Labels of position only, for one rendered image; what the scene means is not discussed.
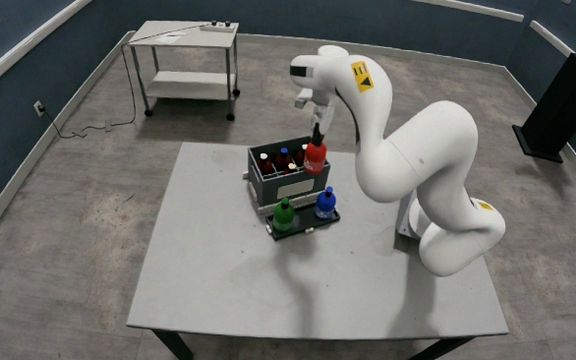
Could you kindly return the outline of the blue plastic bottle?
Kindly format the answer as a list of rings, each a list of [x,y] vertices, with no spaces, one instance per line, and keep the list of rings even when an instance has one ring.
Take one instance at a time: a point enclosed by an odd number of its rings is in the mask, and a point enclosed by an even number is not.
[[[319,220],[329,220],[332,217],[336,204],[336,198],[332,191],[333,188],[328,186],[317,196],[314,214]]]

